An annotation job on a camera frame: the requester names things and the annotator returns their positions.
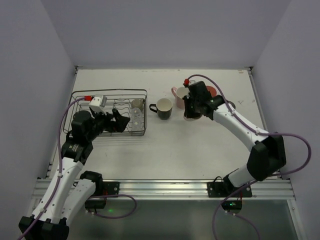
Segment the clear glass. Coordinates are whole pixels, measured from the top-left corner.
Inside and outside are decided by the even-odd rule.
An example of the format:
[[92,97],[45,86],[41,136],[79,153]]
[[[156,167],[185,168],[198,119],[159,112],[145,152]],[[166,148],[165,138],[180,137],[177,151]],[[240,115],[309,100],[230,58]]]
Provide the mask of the clear glass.
[[139,132],[144,130],[144,122],[142,119],[133,119],[132,120],[132,127],[133,132]]
[[135,107],[131,109],[131,118],[133,121],[142,121],[143,120],[143,113],[142,111]]

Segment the salmon pink tumbler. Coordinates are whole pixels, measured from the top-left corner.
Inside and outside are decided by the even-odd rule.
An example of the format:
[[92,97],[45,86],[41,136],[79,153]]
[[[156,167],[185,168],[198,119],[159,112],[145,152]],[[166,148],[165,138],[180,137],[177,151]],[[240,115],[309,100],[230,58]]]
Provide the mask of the salmon pink tumbler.
[[215,97],[217,95],[217,90],[213,86],[206,86],[206,89],[210,92],[210,95],[212,97]]

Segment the pink ceramic mug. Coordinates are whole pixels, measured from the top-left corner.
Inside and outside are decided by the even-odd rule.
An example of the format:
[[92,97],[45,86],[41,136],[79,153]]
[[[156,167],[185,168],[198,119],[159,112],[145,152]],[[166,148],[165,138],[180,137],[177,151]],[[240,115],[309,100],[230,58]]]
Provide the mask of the pink ceramic mug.
[[188,95],[189,89],[187,87],[172,87],[171,88],[171,93],[173,94],[175,98],[175,104],[178,108],[184,109],[185,108],[185,103],[183,100],[183,97]]

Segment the small tan cup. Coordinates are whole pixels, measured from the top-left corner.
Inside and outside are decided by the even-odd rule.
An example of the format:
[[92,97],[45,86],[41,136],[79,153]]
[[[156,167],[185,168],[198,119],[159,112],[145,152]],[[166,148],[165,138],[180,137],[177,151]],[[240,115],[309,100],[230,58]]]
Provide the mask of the small tan cup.
[[143,98],[135,98],[131,101],[131,108],[132,109],[139,109],[140,111],[142,111],[144,109],[144,103],[145,100]]

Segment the beige two-tier cup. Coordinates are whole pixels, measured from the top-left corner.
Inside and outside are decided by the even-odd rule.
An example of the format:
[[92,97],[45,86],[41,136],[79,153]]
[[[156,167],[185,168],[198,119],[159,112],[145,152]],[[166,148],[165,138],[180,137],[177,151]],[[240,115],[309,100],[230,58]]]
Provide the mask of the beige two-tier cup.
[[235,106],[235,104],[234,104],[232,101],[228,100],[227,103],[228,103],[228,106],[229,106],[231,109],[234,109],[234,110],[236,109],[236,106]]

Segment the black glossy mug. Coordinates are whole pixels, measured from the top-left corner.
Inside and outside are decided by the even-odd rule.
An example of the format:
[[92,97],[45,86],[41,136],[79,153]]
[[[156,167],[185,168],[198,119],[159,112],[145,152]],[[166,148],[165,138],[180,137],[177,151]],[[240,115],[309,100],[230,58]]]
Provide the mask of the black glossy mug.
[[151,103],[149,109],[156,113],[161,120],[168,120],[172,114],[173,103],[168,98],[161,98],[157,103]]

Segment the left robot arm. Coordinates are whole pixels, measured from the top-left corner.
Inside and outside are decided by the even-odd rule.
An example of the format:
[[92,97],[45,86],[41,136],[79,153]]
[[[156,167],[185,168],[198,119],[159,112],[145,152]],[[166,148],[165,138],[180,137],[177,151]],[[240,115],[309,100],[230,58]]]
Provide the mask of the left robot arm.
[[130,118],[117,109],[111,113],[81,110],[73,115],[71,131],[59,153],[57,170],[42,200],[30,217],[18,224],[26,240],[65,240],[75,214],[95,192],[103,192],[102,175],[89,172],[76,189],[71,187],[93,150],[93,140],[103,132],[122,133]]

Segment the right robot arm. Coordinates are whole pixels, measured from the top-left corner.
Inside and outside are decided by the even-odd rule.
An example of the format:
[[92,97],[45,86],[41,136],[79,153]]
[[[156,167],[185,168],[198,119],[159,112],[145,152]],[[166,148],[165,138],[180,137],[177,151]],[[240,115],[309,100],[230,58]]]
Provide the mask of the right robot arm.
[[205,116],[229,130],[248,149],[247,163],[226,175],[222,182],[227,192],[251,181],[263,181],[287,163],[282,136],[269,133],[252,122],[241,119],[236,109],[222,95],[212,96],[203,81],[190,83],[185,79],[188,93],[183,97],[184,116],[196,119]]

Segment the left controller box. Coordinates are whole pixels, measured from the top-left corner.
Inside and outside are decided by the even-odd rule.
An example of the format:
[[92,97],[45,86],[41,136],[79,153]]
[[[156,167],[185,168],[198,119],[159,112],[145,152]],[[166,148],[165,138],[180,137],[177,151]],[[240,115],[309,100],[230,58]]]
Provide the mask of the left controller box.
[[87,210],[98,210],[98,209],[104,209],[106,206],[107,200],[105,198],[99,198],[99,199],[88,199],[84,207]]

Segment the controller box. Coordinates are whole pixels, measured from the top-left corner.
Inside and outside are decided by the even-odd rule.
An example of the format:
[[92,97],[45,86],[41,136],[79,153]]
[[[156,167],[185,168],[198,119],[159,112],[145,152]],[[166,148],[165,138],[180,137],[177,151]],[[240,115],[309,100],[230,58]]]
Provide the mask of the controller box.
[[99,199],[88,199],[84,207],[87,210],[98,210],[98,209],[104,209],[106,206],[107,200],[105,198],[99,198]]
[[221,206],[225,211],[240,211],[243,203],[241,200],[226,200]]

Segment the right controller box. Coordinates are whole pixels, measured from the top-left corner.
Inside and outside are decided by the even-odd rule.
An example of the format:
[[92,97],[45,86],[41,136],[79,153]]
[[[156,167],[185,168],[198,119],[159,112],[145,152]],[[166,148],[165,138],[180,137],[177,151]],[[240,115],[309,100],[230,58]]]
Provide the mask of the right controller box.
[[240,211],[243,203],[241,200],[226,200],[221,206],[225,211]]

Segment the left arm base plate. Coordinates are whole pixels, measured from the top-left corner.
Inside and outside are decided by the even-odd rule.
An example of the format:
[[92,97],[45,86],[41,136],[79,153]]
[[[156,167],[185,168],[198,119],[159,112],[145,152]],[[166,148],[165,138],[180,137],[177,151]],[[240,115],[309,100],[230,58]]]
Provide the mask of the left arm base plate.
[[104,196],[115,195],[117,196],[120,191],[119,181],[103,181],[102,182],[102,194]]

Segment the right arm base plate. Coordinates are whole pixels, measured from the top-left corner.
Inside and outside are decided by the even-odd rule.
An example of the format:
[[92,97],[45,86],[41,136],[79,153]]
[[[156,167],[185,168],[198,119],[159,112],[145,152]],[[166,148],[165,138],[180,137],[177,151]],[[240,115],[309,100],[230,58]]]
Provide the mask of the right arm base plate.
[[[234,187],[228,180],[225,181],[225,178],[222,178],[221,176],[217,176],[214,180],[206,183],[206,190],[209,198],[226,198],[237,189],[238,187]],[[251,198],[252,196],[252,189],[249,186],[237,193],[235,198]]]

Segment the aluminium mounting rail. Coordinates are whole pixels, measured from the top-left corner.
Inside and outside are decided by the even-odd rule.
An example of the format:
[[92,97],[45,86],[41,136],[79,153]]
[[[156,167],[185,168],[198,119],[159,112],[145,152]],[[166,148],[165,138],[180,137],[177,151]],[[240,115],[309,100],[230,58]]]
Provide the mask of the aluminium mounting rail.
[[[209,197],[207,179],[203,180],[120,180],[118,193],[136,200],[213,200]],[[251,185],[252,197],[243,200],[294,200],[295,194],[289,180],[267,179]]]

